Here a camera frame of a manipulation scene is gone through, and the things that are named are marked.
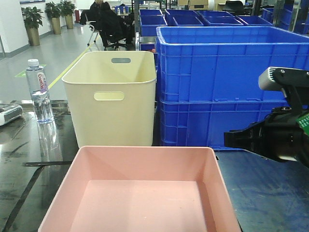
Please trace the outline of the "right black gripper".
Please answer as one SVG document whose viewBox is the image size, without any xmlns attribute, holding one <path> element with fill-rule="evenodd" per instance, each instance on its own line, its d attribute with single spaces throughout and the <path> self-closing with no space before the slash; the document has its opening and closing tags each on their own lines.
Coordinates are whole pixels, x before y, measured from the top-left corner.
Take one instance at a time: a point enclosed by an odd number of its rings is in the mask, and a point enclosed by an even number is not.
<svg viewBox="0 0 309 232">
<path fill-rule="evenodd" d="M 308 108 L 293 115 L 291 107 L 276 107 L 265 117 L 262 126 L 256 124 L 224 132 L 224 145 L 255 152 L 261 138 L 259 155 L 278 162 L 297 161 L 308 167 L 309 135 L 297 121 L 308 115 Z"/>
</svg>

